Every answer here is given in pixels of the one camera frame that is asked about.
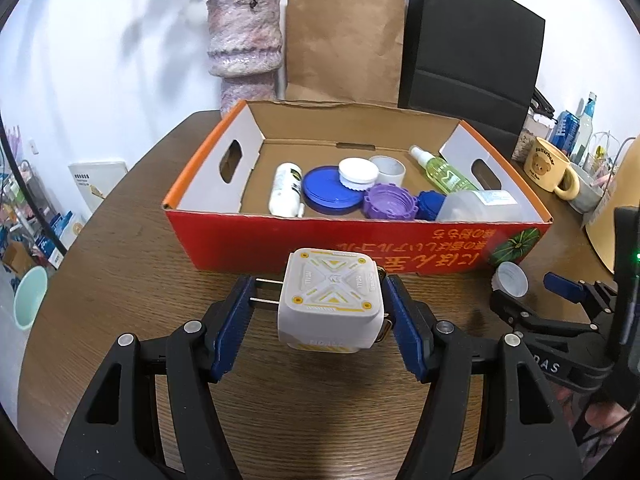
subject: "wood grain surface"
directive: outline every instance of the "wood grain surface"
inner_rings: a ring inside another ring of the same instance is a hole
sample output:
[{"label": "wood grain surface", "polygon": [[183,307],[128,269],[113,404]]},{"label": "wood grain surface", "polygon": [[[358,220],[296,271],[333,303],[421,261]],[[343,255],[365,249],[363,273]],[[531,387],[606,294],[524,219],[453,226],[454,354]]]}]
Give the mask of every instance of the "wood grain surface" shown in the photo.
[{"label": "wood grain surface", "polygon": [[[107,197],[50,280],[24,357],[18,430],[51,470],[79,399],[117,336],[168,335],[231,290],[234,275],[191,265],[160,207],[218,120],[217,112],[194,114],[159,142]],[[578,306],[543,288],[544,274],[588,282],[611,282],[611,275],[580,230],[580,216],[532,187],[554,225],[522,263],[525,302],[546,317],[586,320]],[[488,307],[491,274],[403,279],[438,318],[497,338],[508,327]],[[458,468],[474,452],[481,385],[474,378]],[[181,468],[166,380],[157,386],[164,453]],[[404,369],[393,337],[352,355],[295,351],[278,342],[276,313],[256,311],[234,370],[211,392],[244,478],[282,480],[394,478],[427,390]]]}]

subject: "blue can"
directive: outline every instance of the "blue can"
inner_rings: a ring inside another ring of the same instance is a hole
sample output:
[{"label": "blue can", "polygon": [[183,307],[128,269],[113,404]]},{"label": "blue can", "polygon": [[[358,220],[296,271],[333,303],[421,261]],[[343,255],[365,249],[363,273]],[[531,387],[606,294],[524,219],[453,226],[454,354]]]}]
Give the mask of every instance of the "blue can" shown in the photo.
[{"label": "blue can", "polygon": [[571,112],[564,111],[558,116],[558,124],[551,135],[551,143],[565,155],[571,153],[580,120]]}]

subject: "floor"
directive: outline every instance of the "floor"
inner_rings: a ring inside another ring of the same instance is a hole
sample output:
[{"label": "floor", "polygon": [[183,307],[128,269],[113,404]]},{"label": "floor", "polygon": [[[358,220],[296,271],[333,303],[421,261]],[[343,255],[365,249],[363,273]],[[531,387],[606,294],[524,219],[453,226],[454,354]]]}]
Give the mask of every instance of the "floor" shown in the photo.
[{"label": "floor", "polygon": [[16,426],[20,368],[30,331],[20,330],[14,323],[13,277],[0,266],[0,404]]}]

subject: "black paper bag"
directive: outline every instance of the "black paper bag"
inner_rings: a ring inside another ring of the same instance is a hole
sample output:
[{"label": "black paper bag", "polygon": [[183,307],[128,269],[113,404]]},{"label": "black paper bag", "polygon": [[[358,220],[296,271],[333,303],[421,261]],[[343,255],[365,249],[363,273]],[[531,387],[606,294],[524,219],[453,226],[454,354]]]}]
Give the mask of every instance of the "black paper bag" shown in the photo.
[{"label": "black paper bag", "polygon": [[464,119],[510,158],[544,32],[513,0],[409,0],[398,106]]}]

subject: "gray bowl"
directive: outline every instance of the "gray bowl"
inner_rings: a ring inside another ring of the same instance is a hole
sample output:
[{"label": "gray bowl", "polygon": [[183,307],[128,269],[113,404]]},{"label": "gray bowl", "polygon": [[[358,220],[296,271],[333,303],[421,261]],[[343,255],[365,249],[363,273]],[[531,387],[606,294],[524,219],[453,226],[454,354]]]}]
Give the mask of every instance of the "gray bowl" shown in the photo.
[{"label": "gray bowl", "polygon": [[569,200],[569,205],[578,213],[589,213],[596,209],[598,202],[600,202],[600,199],[602,198],[602,189],[597,186],[591,187],[594,183],[593,177],[580,166],[571,163],[571,167],[574,168],[575,173],[578,174],[578,179],[580,180],[580,191],[578,192],[577,197],[573,200]]}]

